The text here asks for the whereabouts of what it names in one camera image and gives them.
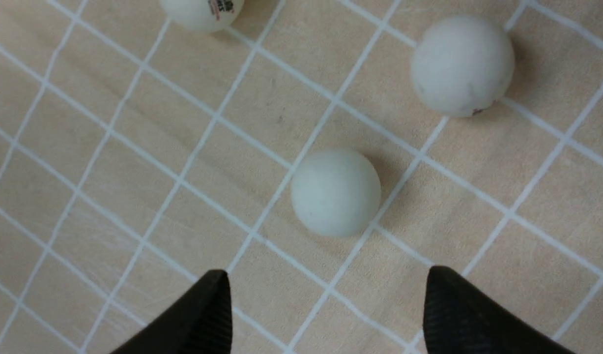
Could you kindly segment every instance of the ping pong ball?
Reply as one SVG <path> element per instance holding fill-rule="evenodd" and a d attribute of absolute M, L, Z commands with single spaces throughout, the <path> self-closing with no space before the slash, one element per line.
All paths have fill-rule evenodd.
<path fill-rule="evenodd" d="M 508 89 L 515 56 L 502 27 L 475 15 L 458 15 L 428 29 L 411 59 L 417 96 L 450 117 L 471 117 Z"/>
<path fill-rule="evenodd" d="M 310 155 L 290 186 L 292 208 L 312 233 L 344 237 L 363 231 L 380 207 L 380 179 L 348 148 Z"/>
<path fill-rule="evenodd" d="M 244 3 L 245 0 L 160 0 L 174 22 L 199 32 L 216 32 L 229 26 Z"/>

